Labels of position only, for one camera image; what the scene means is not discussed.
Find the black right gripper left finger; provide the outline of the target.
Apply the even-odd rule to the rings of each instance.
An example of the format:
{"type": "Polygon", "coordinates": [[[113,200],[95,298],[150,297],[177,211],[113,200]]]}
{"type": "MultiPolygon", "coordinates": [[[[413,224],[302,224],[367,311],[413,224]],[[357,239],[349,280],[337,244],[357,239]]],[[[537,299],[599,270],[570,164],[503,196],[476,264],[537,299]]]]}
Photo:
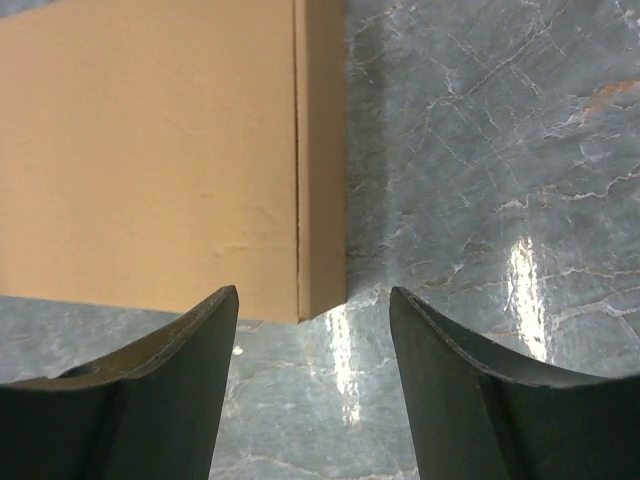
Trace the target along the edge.
{"type": "Polygon", "coordinates": [[[208,478],[238,310],[225,286],[106,356],[2,385],[2,478],[208,478]]]}

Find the brown cardboard box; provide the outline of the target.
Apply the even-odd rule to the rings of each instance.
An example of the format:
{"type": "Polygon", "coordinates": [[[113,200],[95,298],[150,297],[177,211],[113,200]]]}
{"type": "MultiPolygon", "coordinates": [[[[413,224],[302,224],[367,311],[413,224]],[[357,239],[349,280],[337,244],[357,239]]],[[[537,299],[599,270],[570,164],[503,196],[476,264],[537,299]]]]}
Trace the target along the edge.
{"type": "Polygon", "coordinates": [[[298,323],[346,289],[341,1],[57,1],[1,21],[1,291],[298,323]]]}

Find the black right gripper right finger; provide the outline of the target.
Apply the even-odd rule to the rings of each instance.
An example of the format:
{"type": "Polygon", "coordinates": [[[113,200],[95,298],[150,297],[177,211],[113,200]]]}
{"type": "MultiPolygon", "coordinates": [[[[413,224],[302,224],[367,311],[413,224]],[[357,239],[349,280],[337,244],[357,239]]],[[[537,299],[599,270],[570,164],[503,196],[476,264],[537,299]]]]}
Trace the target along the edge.
{"type": "Polygon", "coordinates": [[[389,319],[421,478],[638,477],[637,376],[533,359],[402,287],[389,319]]]}

